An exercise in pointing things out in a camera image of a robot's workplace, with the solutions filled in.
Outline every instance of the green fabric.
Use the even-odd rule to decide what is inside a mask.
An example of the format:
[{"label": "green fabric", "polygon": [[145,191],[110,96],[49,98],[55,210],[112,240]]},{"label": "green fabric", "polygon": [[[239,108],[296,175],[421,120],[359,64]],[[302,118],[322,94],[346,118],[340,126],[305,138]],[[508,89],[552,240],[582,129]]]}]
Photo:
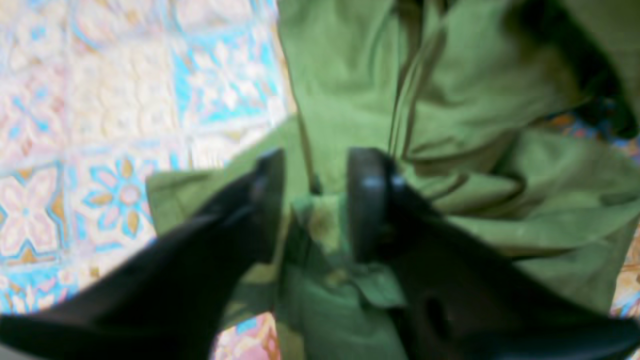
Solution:
[{"label": "green fabric", "polygon": [[[409,1],[281,0],[278,27],[299,113],[224,170],[148,180],[163,233],[249,171],[260,153],[284,148],[292,205],[276,260],[245,275],[226,319],[275,308],[284,359],[404,357],[383,311],[403,301],[393,277],[332,255],[348,253],[339,194],[349,147],[388,150],[450,220],[558,294],[603,313],[611,305],[640,215],[640,171],[606,144],[565,138],[536,121],[598,95],[585,75],[594,71],[599,83],[620,83],[633,104],[638,37],[620,35],[612,49],[598,43],[598,30],[624,28],[593,16],[608,2],[583,1],[591,12],[558,26],[584,34],[584,55],[597,44],[607,58],[585,72],[565,50],[582,47],[522,20],[527,1],[449,1],[446,12],[440,1],[424,2],[420,10]],[[581,2],[566,2],[573,16]],[[637,1],[615,2],[640,14]],[[322,197],[309,195],[309,168]]]}]

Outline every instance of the floor tile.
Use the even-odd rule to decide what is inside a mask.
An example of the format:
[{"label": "floor tile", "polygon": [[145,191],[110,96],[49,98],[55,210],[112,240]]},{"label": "floor tile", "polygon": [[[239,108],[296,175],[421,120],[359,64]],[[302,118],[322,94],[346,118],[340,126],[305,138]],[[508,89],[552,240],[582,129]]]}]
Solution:
[{"label": "floor tile", "polygon": [[172,134],[178,128],[162,40],[133,41],[72,62],[73,145]]},{"label": "floor tile", "polygon": [[62,55],[66,49],[66,0],[3,0],[0,46],[10,71]]},{"label": "floor tile", "polygon": [[69,157],[67,186],[75,258],[139,248],[154,238],[145,180],[159,170],[189,168],[177,142],[85,150]]},{"label": "floor tile", "polygon": [[0,311],[24,314],[47,309],[77,291],[75,274],[60,266],[0,274]]},{"label": "floor tile", "polygon": [[191,139],[191,158],[197,169],[222,168],[231,159],[269,134],[270,124],[215,131]]},{"label": "floor tile", "polygon": [[164,0],[70,0],[75,51],[96,51],[117,40],[158,32]]},{"label": "floor tile", "polygon": [[68,231],[60,162],[0,176],[0,263],[60,262]]},{"label": "floor tile", "polygon": [[640,265],[627,265],[618,275],[611,309],[616,316],[640,316]]},{"label": "floor tile", "polygon": [[282,75],[266,26],[175,39],[174,82],[187,129],[263,117],[282,101]]},{"label": "floor tile", "polygon": [[246,22],[260,11],[259,0],[168,0],[168,29],[190,30]]},{"label": "floor tile", "polygon": [[216,344],[216,360],[280,359],[275,320],[269,313],[225,330]]},{"label": "floor tile", "polygon": [[65,74],[52,65],[1,83],[0,164],[64,149]]}]

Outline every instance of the patterned tile floor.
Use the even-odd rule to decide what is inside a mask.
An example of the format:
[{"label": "patterned tile floor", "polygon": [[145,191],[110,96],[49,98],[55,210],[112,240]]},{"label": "patterned tile floor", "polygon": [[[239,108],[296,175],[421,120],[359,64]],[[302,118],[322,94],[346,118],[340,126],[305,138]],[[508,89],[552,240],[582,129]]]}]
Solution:
[{"label": "patterned tile floor", "polygon": [[[275,1],[0,1],[0,312],[60,302],[153,239],[147,176],[221,167],[281,120]],[[640,233],[613,313],[640,315]],[[215,357],[279,359],[272,317]]]}]

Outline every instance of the blue floral tile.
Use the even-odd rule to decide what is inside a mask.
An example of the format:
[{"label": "blue floral tile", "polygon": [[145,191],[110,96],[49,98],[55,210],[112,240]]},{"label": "blue floral tile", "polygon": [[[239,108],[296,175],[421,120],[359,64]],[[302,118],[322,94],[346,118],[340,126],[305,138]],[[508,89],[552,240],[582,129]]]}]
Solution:
[{"label": "blue floral tile", "polygon": [[177,142],[143,142],[73,154],[67,169],[75,258],[139,248],[155,238],[146,178],[190,166]]},{"label": "blue floral tile", "polygon": [[176,39],[175,92],[183,127],[267,116],[284,98],[268,27],[236,27]]},{"label": "blue floral tile", "polygon": [[77,276],[60,266],[4,271],[0,274],[0,313],[24,314],[46,309],[78,291]]}]

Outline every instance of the green cloth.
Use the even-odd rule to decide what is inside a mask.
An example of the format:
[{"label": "green cloth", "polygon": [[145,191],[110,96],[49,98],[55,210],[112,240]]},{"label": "green cloth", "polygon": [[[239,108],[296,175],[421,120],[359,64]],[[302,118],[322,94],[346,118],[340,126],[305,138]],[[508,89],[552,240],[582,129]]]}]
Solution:
[{"label": "green cloth", "polygon": [[[626,19],[640,14],[640,2],[613,2],[627,6]],[[226,324],[275,309],[284,359],[404,357],[384,312],[403,302],[393,277],[332,256],[348,254],[339,199],[350,147],[388,150],[451,221],[558,294],[608,312],[640,215],[640,170],[606,144],[536,124],[601,95],[637,115],[629,99],[640,89],[640,37],[620,33],[638,23],[599,16],[609,2],[566,0],[569,17],[523,15],[530,3],[280,1],[299,113],[224,170],[147,182],[164,233],[253,168],[260,153],[286,151],[291,206],[275,262],[245,275]],[[559,35],[548,34],[549,24]],[[609,41],[609,27],[619,34],[611,46],[598,42]],[[575,61],[594,54],[605,60]],[[618,117],[619,128],[636,127],[630,114]],[[316,175],[322,196],[309,194]]]}]

